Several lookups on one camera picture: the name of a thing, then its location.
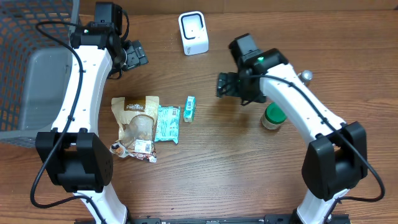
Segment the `green lidded jar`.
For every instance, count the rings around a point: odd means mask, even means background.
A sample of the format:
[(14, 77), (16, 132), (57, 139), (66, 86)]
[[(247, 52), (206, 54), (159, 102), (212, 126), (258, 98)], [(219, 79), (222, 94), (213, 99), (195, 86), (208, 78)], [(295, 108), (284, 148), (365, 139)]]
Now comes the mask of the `green lidded jar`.
[(261, 117), (262, 125), (270, 130), (278, 129), (287, 119), (284, 112), (273, 102), (264, 111)]

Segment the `brown snack packet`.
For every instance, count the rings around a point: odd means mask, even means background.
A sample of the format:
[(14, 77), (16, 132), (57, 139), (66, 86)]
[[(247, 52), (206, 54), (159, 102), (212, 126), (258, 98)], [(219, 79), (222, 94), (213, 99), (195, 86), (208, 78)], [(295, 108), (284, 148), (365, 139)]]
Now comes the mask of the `brown snack packet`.
[(113, 98), (111, 110), (119, 126), (119, 139), (109, 150), (122, 158), (133, 157), (151, 163), (157, 162), (154, 132), (158, 109), (158, 96)]

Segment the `yellow liquid bottle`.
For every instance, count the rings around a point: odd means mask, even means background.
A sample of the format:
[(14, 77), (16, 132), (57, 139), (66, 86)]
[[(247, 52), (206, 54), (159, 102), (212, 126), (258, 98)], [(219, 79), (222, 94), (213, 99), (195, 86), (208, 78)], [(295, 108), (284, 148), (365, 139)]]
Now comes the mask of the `yellow liquid bottle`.
[(305, 86), (308, 86), (313, 79), (313, 72), (310, 70), (304, 70), (298, 74), (298, 77)]

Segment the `teal Kleenex tissue pack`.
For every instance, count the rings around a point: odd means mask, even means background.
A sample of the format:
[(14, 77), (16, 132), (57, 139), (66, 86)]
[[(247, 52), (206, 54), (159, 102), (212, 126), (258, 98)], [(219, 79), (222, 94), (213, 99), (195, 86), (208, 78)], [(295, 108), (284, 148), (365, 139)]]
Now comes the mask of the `teal Kleenex tissue pack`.
[(183, 119), (187, 123), (192, 123), (196, 111), (196, 98), (194, 96), (187, 96), (185, 108), (183, 112)]

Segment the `teal snack bar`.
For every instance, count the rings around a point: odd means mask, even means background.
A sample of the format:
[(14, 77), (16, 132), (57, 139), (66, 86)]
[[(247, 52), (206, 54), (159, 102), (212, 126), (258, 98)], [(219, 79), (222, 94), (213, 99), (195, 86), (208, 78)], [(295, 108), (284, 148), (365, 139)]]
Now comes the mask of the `teal snack bar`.
[(179, 123), (179, 106), (159, 106), (155, 142), (172, 141), (175, 144), (178, 144)]

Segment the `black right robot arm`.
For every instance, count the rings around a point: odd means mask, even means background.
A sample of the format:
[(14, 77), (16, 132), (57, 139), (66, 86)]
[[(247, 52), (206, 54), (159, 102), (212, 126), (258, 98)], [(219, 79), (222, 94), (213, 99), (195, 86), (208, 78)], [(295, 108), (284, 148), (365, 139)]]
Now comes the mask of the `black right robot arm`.
[(288, 119), (307, 147), (302, 203), (290, 215), (266, 215), (264, 221), (349, 223), (347, 215), (333, 211), (368, 174), (365, 129), (358, 122), (348, 124), (321, 103), (278, 49), (259, 49), (250, 34), (235, 38), (228, 48), (238, 70), (219, 74), (216, 95), (238, 97), (243, 106), (270, 98), (282, 115), (267, 108), (264, 118), (273, 128)]

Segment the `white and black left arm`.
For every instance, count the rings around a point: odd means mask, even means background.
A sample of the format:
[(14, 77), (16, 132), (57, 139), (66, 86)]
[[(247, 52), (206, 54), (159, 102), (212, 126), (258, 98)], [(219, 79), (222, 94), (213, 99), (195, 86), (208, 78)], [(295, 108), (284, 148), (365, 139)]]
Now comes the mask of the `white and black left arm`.
[(35, 139), (40, 173), (81, 200), (93, 223), (132, 223), (111, 184), (112, 154), (98, 136), (106, 80), (148, 62), (141, 43), (128, 40), (128, 33), (127, 12), (113, 2), (97, 2), (94, 20), (75, 24), (65, 44), (73, 61), (61, 109), (50, 131)]

